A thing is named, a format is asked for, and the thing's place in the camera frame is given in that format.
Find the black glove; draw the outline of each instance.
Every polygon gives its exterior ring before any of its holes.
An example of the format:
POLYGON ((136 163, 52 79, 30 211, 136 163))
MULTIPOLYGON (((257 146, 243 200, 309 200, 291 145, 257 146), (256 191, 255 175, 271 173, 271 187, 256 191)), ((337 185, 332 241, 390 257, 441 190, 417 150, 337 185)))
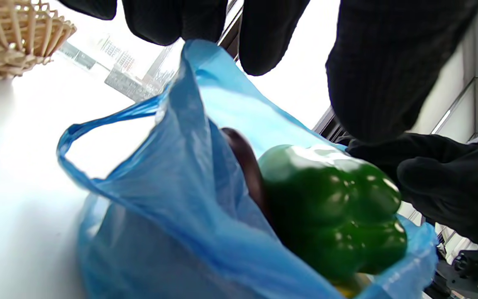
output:
MULTIPOLYGON (((111 20, 117 6, 117 0, 60 2, 103 20, 111 20)), ((179 38, 218 41, 226 4, 123 0, 131 32, 158 45, 179 38)), ((260 76, 279 63, 308 4, 244 1, 239 59, 247 74, 260 76)), ((326 63, 329 96, 341 125, 366 142, 392 139, 412 128, 477 11, 478 0, 341 0, 337 39, 326 63)), ((319 32, 311 32, 311 39, 322 38, 319 32)))
POLYGON ((354 140, 346 151, 389 175, 418 212, 478 244, 478 142, 403 134, 378 145, 354 140))

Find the wicker basket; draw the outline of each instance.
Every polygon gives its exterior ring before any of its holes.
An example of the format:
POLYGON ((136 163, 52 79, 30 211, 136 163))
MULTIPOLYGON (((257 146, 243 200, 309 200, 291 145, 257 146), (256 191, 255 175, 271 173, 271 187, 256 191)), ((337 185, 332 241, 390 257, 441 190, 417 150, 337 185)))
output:
POLYGON ((21 76, 51 55, 76 27, 41 0, 0 0, 0 79, 21 76))

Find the green bell pepper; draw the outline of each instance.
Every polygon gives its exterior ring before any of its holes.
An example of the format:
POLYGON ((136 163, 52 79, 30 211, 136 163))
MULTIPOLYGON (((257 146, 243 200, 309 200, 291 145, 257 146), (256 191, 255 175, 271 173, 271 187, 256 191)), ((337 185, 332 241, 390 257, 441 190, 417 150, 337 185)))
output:
POLYGON ((279 145, 258 163, 281 242, 334 284, 404 257, 400 192, 374 165, 328 145, 279 145))

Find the plastic bag handle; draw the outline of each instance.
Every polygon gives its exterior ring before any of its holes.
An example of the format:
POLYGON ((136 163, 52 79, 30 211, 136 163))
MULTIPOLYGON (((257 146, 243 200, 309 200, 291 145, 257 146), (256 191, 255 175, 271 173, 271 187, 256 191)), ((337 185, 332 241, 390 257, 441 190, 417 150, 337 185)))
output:
POLYGON ((138 119, 155 115, 160 106, 160 103, 162 102, 164 94, 165 92, 161 95, 152 97, 143 102, 134 104, 107 117, 92 120, 87 123, 71 125, 60 137, 59 144, 56 148, 56 155, 58 157, 59 164, 78 185, 80 185, 81 187, 85 187, 91 192, 105 196, 106 194, 103 194, 103 192, 95 184, 97 181, 100 181, 100 179, 88 178, 88 176, 83 171, 78 169, 71 161, 68 161, 68 159, 66 159, 66 153, 68 153, 72 143, 75 140, 97 127, 101 127, 103 125, 110 125, 112 123, 118 123, 119 121, 138 119))

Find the table surface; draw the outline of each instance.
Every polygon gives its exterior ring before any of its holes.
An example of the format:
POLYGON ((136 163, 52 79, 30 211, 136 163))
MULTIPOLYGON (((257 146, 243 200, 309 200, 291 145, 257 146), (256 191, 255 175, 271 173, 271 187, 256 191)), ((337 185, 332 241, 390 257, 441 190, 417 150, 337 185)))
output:
MULTIPOLYGON (((64 59, 0 81, 0 299, 78 299, 78 214, 88 194, 55 156, 64 130, 133 101, 64 59)), ((104 176, 144 139, 154 120, 92 131, 68 157, 104 176)))

